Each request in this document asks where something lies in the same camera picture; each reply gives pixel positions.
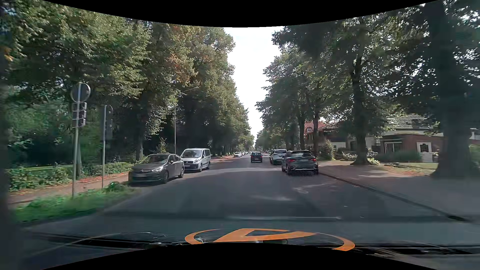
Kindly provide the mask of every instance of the car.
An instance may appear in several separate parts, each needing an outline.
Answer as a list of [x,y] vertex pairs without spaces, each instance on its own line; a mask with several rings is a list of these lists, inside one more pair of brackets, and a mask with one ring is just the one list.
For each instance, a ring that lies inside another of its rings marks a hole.
[[180,155],[182,161],[185,163],[185,170],[201,172],[203,169],[210,168],[210,160],[212,156],[208,148],[188,148]]
[[273,149],[270,153],[270,164],[280,164],[283,156],[287,153],[286,149]]
[[260,152],[252,152],[252,154],[250,155],[250,162],[254,162],[254,161],[259,161],[259,162],[264,161],[264,157]]
[[282,159],[282,172],[312,171],[318,174],[317,158],[308,150],[288,151]]
[[162,181],[166,184],[173,177],[182,178],[185,166],[175,154],[151,154],[132,166],[128,172],[128,183]]

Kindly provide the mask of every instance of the white car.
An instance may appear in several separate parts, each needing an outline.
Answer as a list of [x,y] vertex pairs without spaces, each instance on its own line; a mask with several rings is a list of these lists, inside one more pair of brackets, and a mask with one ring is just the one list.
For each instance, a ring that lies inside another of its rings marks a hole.
[[282,163],[283,156],[287,153],[286,149],[274,149],[270,153],[270,164]]

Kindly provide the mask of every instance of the gray hatchback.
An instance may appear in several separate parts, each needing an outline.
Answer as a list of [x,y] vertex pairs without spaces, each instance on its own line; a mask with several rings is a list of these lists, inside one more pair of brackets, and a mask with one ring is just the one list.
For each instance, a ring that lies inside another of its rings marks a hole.
[[311,171],[318,174],[316,157],[308,150],[288,151],[282,159],[282,172]]

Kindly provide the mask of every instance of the lamp post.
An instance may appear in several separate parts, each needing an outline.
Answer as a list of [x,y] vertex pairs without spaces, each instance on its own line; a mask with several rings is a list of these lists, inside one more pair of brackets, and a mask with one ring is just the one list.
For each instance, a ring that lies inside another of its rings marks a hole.
[[[190,91],[190,90],[193,90],[193,89],[197,89],[198,86],[194,87],[194,88],[191,88],[191,89],[187,89],[185,91],[183,91],[183,93],[187,92],[187,91]],[[177,154],[177,105],[175,105],[174,109],[173,109],[173,136],[174,136],[174,139],[173,139],[173,144],[174,144],[174,147],[175,147],[175,154]]]

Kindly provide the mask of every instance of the white sky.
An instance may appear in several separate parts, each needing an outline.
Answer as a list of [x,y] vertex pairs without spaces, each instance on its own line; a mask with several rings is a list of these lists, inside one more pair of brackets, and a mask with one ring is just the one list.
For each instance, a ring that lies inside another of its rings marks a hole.
[[262,87],[269,85],[263,70],[270,65],[274,56],[280,55],[278,46],[272,43],[272,33],[282,28],[225,27],[225,32],[235,41],[235,48],[228,54],[228,62],[235,66],[233,79],[237,95],[249,111],[248,122],[255,139],[262,129],[262,114],[256,109],[255,103],[265,98],[266,91]]

